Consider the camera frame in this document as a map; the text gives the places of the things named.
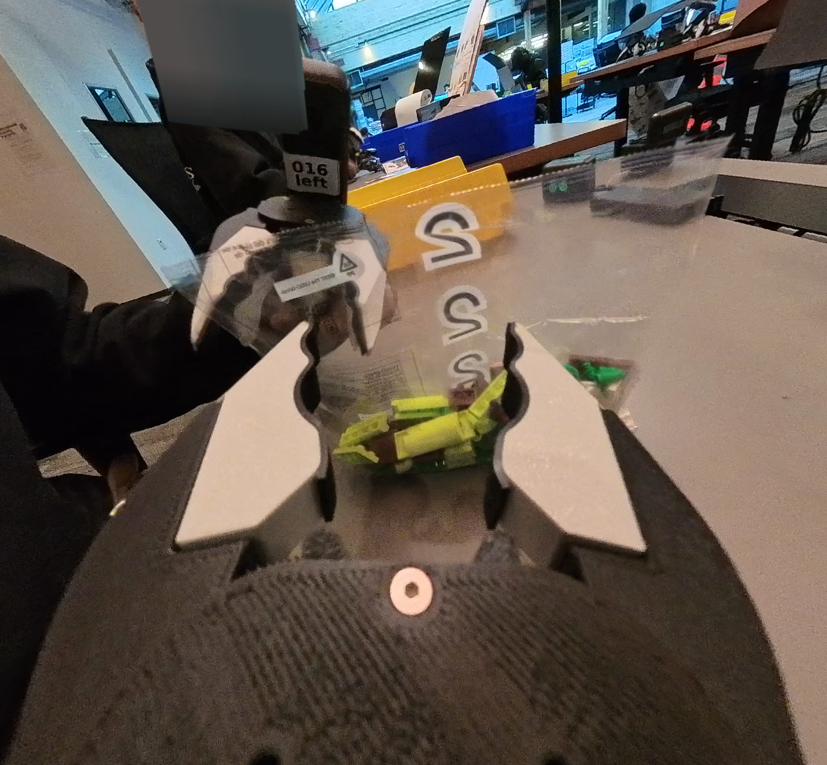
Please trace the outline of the black ribbed power brick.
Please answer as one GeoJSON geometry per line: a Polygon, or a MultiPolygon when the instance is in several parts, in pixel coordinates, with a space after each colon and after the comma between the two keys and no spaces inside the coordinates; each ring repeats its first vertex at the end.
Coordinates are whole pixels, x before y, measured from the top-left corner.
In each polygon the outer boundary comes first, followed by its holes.
{"type": "Polygon", "coordinates": [[[708,195],[688,185],[676,188],[616,186],[595,192],[589,208],[595,216],[677,227],[705,214],[708,203],[708,195]]]}

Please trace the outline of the stacked yellow storage bins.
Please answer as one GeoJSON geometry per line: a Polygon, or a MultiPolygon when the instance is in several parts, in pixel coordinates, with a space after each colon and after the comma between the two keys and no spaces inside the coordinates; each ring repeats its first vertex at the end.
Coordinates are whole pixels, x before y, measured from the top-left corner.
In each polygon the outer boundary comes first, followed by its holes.
{"type": "Polygon", "coordinates": [[[500,163],[467,171],[459,157],[411,169],[348,193],[389,242],[388,271],[426,273],[482,258],[483,245],[504,235],[513,209],[500,163]]]}

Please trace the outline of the black tilted board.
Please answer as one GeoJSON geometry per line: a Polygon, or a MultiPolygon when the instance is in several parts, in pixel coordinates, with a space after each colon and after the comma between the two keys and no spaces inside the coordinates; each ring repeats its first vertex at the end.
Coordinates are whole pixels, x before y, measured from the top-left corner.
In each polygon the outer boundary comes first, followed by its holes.
{"type": "Polygon", "coordinates": [[[423,45],[411,94],[427,90],[432,97],[438,94],[441,68],[446,54],[451,28],[429,37],[423,45]]]}

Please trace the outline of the black adapter box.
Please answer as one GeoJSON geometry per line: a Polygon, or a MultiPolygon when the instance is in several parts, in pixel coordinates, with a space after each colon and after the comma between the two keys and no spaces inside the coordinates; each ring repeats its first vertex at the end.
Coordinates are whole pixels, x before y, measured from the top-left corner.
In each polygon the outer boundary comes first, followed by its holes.
{"type": "Polygon", "coordinates": [[[692,110],[691,103],[681,102],[653,114],[648,122],[646,145],[661,147],[683,136],[693,118],[692,110]]]}

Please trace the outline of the white paper roll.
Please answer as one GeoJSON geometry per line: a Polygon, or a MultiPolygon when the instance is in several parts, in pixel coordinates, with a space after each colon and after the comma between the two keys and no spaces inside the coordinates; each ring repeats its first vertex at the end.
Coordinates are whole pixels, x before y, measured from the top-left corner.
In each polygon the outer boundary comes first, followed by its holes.
{"type": "Polygon", "coordinates": [[[395,105],[397,127],[403,128],[435,119],[449,99],[448,96],[434,96],[428,89],[419,90],[399,99],[395,105]]]}

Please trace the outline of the clear printed plastic bag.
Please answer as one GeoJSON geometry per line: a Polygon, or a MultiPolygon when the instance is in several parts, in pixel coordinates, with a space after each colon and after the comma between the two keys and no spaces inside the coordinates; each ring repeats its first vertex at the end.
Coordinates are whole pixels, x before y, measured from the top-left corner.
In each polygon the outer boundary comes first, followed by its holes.
{"type": "Polygon", "coordinates": [[[317,418],[333,459],[393,479],[490,465],[515,414],[505,331],[525,326],[600,408],[628,420],[647,324],[707,213],[722,135],[637,145],[620,158],[501,167],[364,192],[288,229],[287,198],[223,225],[170,270],[193,305],[190,339],[227,328],[266,355],[307,321],[320,356],[317,418]]]}

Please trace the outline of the black charger with green display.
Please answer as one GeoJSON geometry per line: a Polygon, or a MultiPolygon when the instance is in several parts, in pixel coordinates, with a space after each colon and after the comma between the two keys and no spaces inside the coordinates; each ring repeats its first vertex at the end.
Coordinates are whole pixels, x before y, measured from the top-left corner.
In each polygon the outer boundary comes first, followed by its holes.
{"type": "Polygon", "coordinates": [[[551,162],[541,177],[545,204],[588,202],[596,187],[596,162],[593,158],[551,162]]]}

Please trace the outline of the long wooden desk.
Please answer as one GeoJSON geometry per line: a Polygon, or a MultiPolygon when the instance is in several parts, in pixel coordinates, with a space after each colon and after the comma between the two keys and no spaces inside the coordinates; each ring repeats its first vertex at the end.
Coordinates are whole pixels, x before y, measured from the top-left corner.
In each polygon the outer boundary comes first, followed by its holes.
{"type": "Polygon", "coordinates": [[[584,96],[613,95],[617,117],[626,117],[628,91],[655,81],[674,77],[712,74],[719,57],[727,60],[732,79],[725,131],[730,137],[727,156],[740,158],[749,147],[749,158],[769,161],[781,110],[789,87],[789,74],[800,68],[825,65],[825,54],[814,60],[782,63],[763,54],[778,36],[775,28],[742,37],[732,37],[731,28],[699,37],[659,52],[628,58],[588,71],[570,81],[569,87],[582,88],[584,96]]]}

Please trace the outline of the grey desk with wood edge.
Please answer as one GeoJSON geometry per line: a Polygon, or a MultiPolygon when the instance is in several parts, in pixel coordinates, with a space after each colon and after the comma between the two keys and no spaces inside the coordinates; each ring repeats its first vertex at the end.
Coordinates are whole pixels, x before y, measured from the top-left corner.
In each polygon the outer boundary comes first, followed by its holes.
{"type": "Polygon", "coordinates": [[[627,127],[624,118],[536,124],[530,147],[479,161],[467,167],[467,171],[500,163],[510,180],[532,177],[551,161],[624,140],[627,127]]]}

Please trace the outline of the black printed cloth panel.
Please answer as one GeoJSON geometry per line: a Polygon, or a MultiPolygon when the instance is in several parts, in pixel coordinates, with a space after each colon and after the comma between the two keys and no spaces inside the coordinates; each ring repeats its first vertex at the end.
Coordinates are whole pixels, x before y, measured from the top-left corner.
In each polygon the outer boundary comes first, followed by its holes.
{"type": "Polygon", "coordinates": [[[201,235],[200,202],[171,136],[160,122],[116,122],[82,117],[88,131],[160,209],[189,248],[201,235]]]}

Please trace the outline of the blue storage bin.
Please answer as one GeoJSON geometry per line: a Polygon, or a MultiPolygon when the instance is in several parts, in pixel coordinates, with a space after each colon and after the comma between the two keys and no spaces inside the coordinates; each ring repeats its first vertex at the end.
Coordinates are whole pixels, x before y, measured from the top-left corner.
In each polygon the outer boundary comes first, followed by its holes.
{"type": "Polygon", "coordinates": [[[466,167],[532,147],[536,91],[524,90],[483,105],[408,126],[405,156],[411,168],[459,157],[466,167]]]}
{"type": "Polygon", "coordinates": [[[406,130],[406,127],[397,127],[367,136],[363,146],[365,149],[375,150],[378,160],[383,163],[406,158],[406,130]]]}

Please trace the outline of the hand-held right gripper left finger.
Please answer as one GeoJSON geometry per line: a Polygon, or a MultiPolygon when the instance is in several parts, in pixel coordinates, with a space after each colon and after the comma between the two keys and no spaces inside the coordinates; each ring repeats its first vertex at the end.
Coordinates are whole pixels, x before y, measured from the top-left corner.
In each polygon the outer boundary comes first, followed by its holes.
{"type": "Polygon", "coordinates": [[[175,547],[244,542],[276,562],[333,519],[331,453],[313,413],[316,367],[302,321],[221,399],[175,547]]]}

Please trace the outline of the black monitor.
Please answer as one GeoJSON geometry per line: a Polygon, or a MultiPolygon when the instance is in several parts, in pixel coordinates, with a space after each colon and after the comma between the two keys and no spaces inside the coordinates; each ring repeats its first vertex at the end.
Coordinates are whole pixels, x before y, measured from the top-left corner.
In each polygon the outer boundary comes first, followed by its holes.
{"type": "Polygon", "coordinates": [[[756,68],[791,70],[825,60],[826,0],[788,0],[756,68]]]}

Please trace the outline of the white printed banner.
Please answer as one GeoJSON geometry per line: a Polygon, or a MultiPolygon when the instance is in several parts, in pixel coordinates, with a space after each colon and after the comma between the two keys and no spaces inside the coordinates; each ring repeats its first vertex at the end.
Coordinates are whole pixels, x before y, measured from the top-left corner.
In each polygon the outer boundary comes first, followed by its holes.
{"type": "Polygon", "coordinates": [[[476,62],[485,32],[484,13],[489,0],[471,0],[465,16],[448,89],[450,97],[465,96],[471,91],[476,62]]]}

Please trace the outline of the person's left forearm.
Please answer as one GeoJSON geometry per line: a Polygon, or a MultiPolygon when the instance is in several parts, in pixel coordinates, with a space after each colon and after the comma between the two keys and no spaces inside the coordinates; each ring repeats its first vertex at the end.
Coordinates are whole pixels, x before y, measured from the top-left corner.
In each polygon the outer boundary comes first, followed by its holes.
{"type": "Polygon", "coordinates": [[[211,326],[190,343],[191,304],[87,308],[67,266],[1,238],[1,377],[36,458],[150,429],[220,398],[258,362],[211,326]]]}

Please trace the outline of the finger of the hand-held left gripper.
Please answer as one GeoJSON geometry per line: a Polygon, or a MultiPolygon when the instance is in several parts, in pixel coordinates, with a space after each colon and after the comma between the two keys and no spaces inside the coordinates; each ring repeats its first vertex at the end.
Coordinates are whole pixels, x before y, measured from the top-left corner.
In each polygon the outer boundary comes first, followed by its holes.
{"type": "Polygon", "coordinates": [[[376,246],[368,238],[334,245],[338,283],[329,291],[322,315],[322,349],[332,351],[346,339],[360,353],[371,353],[379,331],[395,320],[395,291],[376,246]]]}
{"type": "Polygon", "coordinates": [[[214,324],[257,353],[267,353],[279,342],[274,326],[284,305],[274,279],[283,265],[279,242],[278,233],[245,225],[201,257],[190,321],[193,347],[201,345],[214,324]]]}

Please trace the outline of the person's right hand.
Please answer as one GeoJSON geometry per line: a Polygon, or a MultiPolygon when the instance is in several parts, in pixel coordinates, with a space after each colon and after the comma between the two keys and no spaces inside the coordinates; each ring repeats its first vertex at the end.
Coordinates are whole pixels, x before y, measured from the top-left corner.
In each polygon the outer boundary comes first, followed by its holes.
{"type": "Polygon", "coordinates": [[[109,463],[104,472],[112,497],[109,516],[116,515],[124,506],[128,494],[140,481],[146,469],[146,463],[139,452],[123,453],[109,463]]]}

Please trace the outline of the pile of toy bricks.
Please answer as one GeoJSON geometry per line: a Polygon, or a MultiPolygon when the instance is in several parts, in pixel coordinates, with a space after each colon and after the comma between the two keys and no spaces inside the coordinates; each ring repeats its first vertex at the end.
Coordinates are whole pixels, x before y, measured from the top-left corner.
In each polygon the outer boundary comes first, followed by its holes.
{"type": "Polygon", "coordinates": [[[510,421],[503,406],[504,369],[484,388],[456,387],[450,396],[400,398],[389,411],[364,416],[341,434],[333,455],[382,474],[433,473],[490,464],[510,421]]]}

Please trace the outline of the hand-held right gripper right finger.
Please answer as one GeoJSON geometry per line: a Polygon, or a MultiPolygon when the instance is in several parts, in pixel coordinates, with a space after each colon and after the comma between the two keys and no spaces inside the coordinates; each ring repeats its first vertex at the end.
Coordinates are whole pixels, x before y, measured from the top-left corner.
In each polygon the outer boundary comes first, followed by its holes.
{"type": "Polygon", "coordinates": [[[485,525],[537,567],[572,547],[645,557],[647,544],[597,400],[520,323],[505,330],[502,408],[485,525]]]}

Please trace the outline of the black pillar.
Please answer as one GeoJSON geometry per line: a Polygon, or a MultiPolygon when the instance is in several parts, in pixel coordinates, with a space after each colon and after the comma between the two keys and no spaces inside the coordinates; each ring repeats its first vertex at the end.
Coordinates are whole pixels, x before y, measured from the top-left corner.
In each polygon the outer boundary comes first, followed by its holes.
{"type": "Polygon", "coordinates": [[[546,0],[547,119],[563,121],[561,0],[546,0]]]}

